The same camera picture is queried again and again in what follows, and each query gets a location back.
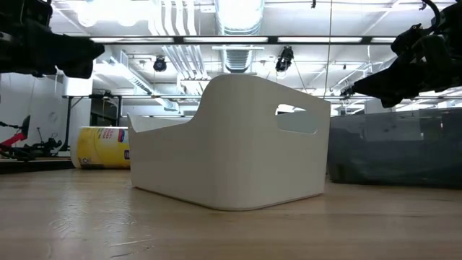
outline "camera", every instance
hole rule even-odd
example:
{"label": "camera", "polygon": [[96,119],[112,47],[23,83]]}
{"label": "camera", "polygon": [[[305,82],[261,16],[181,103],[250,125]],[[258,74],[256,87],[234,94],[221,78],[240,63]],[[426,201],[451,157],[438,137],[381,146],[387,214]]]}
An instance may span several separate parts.
{"label": "camera", "polygon": [[288,70],[290,65],[292,65],[293,58],[294,58],[294,52],[292,51],[292,47],[285,46],[281,55],[277,59],[276,71],[285,72],[286,70]]}
{"label": "camera", "polygon": [[164,72],[167,69],[167,63],[165,63],[165,57],[157,56],[156,61],[154,62],[153,68],[156,72]]}

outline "black cable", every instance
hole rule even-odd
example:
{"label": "black cable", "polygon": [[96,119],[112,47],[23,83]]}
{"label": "black cable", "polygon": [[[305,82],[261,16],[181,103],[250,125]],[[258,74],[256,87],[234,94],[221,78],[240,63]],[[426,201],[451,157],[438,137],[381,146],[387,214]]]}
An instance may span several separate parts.
{"label": "black cable", "polygon": [[436,6],[436,4],[433,3],[432,0],[422,0],[422,1],[424,2],[424,4],[427,4],[435,13],[435,23],[432,26],[430,26],[430,28],[426,29],[428,33],[430,34],[434,32],[438,26],[440,26],[441,13],[440,13],[440,10],[438,9],[438,6]]}

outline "pole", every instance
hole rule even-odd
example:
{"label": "pole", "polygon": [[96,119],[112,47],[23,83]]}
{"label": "pole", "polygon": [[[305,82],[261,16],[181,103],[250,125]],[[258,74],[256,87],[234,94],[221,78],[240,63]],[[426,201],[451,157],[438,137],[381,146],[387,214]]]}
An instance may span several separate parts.
{"label": "pole", "polygon": [[66,152],[69,148],[69,127],[71,126],[71,109],[72,109],[72,98],[68,97],[67,101],[67,121],[66,121],[66,138],[60,151]]}
{"label": "pole", "polygon": [[117,107],[117,119],[115,121],[115,126],[120,126],[121,117],[122,117],[122,96],[118,96],[118,107]]}

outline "wooden table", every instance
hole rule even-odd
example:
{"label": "wooden table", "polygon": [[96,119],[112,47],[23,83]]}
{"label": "wooden table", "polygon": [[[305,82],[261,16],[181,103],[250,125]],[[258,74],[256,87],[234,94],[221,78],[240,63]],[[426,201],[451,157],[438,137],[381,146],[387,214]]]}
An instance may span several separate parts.
{"label": "wooden table", "polygon": [[0,259],[462,259],[462,191],[328,184],[219,212],[131,188],[128,171],[0,175]]}

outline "ventilation duct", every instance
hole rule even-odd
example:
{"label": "ventilation duct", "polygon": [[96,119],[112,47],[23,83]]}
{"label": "ventilation duct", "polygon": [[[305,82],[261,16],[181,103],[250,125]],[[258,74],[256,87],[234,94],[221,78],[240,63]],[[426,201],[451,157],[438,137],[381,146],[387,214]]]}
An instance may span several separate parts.
{"label": "ventilation duct", "polygon": [[[264,0],[215,0],[217,27],[220,35],[258,35],[263,18]],[[224,50],[226,68],[243,73],[253,58],[251,50]]]}

